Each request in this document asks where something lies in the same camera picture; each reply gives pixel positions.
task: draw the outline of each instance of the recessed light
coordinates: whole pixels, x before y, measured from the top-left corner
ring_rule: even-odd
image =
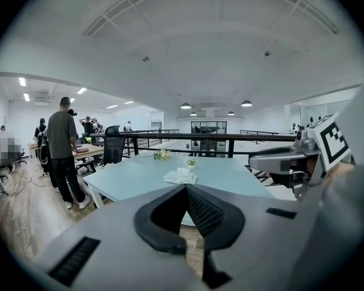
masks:
[[[242,103],[241,103],[241,106],[242,107],[250,107],[252,105],[252,103],[249,101],[249,100],[244,100]]]
[[[185,102],[183,105],[181,105],[181,109],[191,109],[192,106],[190,104],[188,104],[187,102]]]
[[[85,88],[85,87],[83,87],[83,88],[81,88],[78,92],[77,92],[77,94],[82,94],[83,92],[85,92],[87,89]]]

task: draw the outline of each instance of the wooden floor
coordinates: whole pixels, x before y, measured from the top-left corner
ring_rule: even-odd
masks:
[[[14,196],[0,196],[0,234],[10,250],[32,261],[54,238],[95,209],[93,202],[83,210],[75,202],[73,208],[67,210],[50,179],[41,177],[41,167],[28,159],[26,161],[27,164],[16,166],[15,172],[4,179],[5,188]],[[87,174],[80,173],[78,181],[90,195],[82,180]],[[203,238],[195,227],[188,226],[181,226],[180,236],[187,243],[188,265],[201,276]]]

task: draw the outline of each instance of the desk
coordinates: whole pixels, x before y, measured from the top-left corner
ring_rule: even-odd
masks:
[[[29,143],[29,150],[30,150],[30,159],[36,162],[38,166],[38,159],[36,158],[36,150],[38,149],[38,145],[36,143]]]
[[[152,156],[136,155],[118,164],[108,164],[84,178],[97,207],[103,206],[99,194],[113,201],[121,201],[150,191],[172,186],[163,181],[163,176],[179,167],[187,168],[188,156],[172,156],[168,161],[159,161]],[[197,167],[192,170],[201,184],[227,192],[273,198],[261,182],[236,159],[196,157]],[[183,224],[193,225],[186,213]]]
[[[104,148],[98,147],[97,145],[83,144],[82,147],[80,147],[80,148],[88,148],[89,151],[86,151],[83,153],[78,153],[78,154],[75,154],[73,152],[74,159],[83,159],[83,158],[88,158],[88,157],[99,155],[99,154],[104,154]]]

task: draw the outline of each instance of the gray t-shirt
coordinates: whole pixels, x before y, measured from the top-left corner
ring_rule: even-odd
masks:
[[[73,117],[66,112],[55,112],[49,119],[47,129],[51,158],[73,156],[70,139],[75,138],[76,135]]]

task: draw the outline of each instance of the black pants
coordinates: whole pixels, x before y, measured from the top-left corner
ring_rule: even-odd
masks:
[[[70,188],[78,202],[85,198],[84,192],[80,189],[77,174],[75,172],[74,157],[52,159],[54,176],[64,201],[73,202],[72,195],[66,184],[66,178]]]
[[[57,187],[56,180],[54,177],[53,163],[52,163],[50,154],[47,155],[47,159],[48,159],[47,164],[42,164],[43,172],[49,173],[51,184],[53,185],[53,187]]]

